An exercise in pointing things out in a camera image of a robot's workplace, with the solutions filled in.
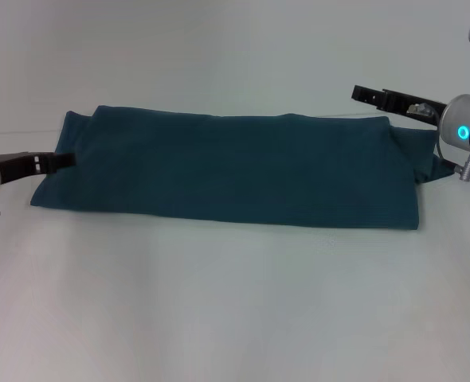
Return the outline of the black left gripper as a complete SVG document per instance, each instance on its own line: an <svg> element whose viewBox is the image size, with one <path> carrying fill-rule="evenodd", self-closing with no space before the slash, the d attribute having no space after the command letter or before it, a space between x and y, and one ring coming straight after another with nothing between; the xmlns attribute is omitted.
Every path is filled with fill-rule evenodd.
<svg viewBox="0 0 470 382"><path fill-rule="evenodd" d="M20 152L0 154L0 185L25 177L53 174L76 165L74 153Z"/></svg>

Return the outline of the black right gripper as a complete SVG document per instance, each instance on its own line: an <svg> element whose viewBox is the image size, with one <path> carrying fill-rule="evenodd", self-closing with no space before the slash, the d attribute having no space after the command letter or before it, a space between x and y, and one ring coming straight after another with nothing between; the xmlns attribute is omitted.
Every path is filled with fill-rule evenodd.
<svg viewBox="0 0 470 382"><path fill-rule="evenodd" d="M419 96L383 89L382 91L355 85L351 98L360 103L369 104L383 111L412 119L434 120L440 117L447 107L440 103Z"/></svg>

